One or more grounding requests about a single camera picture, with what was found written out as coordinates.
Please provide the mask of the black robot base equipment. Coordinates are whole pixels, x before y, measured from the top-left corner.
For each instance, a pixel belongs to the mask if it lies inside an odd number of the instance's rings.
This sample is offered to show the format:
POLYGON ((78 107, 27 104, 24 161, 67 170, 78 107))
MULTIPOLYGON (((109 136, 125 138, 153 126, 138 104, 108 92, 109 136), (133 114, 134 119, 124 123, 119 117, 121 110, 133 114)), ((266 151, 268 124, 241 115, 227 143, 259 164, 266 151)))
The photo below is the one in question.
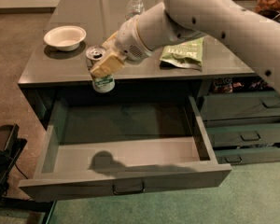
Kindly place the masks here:
POLYGON ((0 126, 0 199, 8 190, 8 176, 27 141, 18 137, 19 126, 0 126))

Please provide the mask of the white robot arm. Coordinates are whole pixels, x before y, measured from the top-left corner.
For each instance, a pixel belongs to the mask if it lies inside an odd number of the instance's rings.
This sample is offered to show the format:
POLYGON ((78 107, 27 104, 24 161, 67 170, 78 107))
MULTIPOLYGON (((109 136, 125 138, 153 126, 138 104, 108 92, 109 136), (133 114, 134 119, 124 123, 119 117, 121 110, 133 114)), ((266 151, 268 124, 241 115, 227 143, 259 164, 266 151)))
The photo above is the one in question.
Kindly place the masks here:
POLYGON ((92 69, 105 77, 161 47, 210 35, 280 94, 280 23, 232 0, 163 0, 124 22, 110 36, 107 52, 92 69))

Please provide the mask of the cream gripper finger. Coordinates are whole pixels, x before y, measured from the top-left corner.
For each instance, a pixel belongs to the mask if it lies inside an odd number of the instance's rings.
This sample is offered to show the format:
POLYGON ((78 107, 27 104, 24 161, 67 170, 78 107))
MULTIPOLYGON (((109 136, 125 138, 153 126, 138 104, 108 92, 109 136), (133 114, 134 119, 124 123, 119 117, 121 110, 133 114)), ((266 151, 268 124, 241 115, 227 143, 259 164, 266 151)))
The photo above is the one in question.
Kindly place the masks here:
POLYGON ((124 67, 126 57, 120 52, 109 49, 102 59, 91 69, 93 77, 106 77, 116 73, 124 67))
POLYGON ((112 34, 103 44, 102 46, 105 48, 105 49, 110 49, 113 45, 114 45, 114 42, 116 40, 116 37, 117 37, 117 32, 115 32, 114 34, 112 34))

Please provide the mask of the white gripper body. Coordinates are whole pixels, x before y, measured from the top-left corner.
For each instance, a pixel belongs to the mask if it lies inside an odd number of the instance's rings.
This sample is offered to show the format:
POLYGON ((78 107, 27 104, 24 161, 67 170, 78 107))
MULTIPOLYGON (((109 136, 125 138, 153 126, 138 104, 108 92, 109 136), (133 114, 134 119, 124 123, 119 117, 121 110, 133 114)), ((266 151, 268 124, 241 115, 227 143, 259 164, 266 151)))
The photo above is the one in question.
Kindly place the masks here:
POLYGON ((118 30, 115 42, 116 48, 133 62, 141 62, 152 54, 140 38, 138 19, 139 15, 136 15, 124 22, 118 30))

